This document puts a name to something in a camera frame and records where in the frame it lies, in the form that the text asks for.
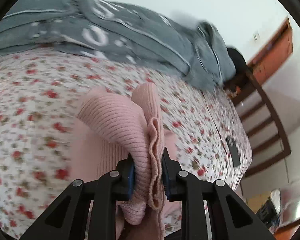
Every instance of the floral bedsheet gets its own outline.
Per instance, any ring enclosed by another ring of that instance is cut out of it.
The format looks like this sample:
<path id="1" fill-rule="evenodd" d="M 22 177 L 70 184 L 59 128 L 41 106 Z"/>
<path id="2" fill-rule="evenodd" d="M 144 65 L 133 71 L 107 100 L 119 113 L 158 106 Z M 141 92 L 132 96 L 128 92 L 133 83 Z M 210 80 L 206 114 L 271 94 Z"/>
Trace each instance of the floral bedsheet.
<path id="1" fill-rule="evenodd" d="M 76 104 L 96 85 L 130 96 L 154 82 L 163 123 L 177 136 L 184 170 L 235 189 L 252 160 L 248 138 L 223 90 L 202 93 L 178 78 L 135 65 L 40 48 L 0 57 L 0 226 L 20 238 L 70 183 L 69 145 Z M 234 168 L 227 135 L 237 142 Z M 180 229 L 181 210 L 168 215 L 166 234 Z"/>

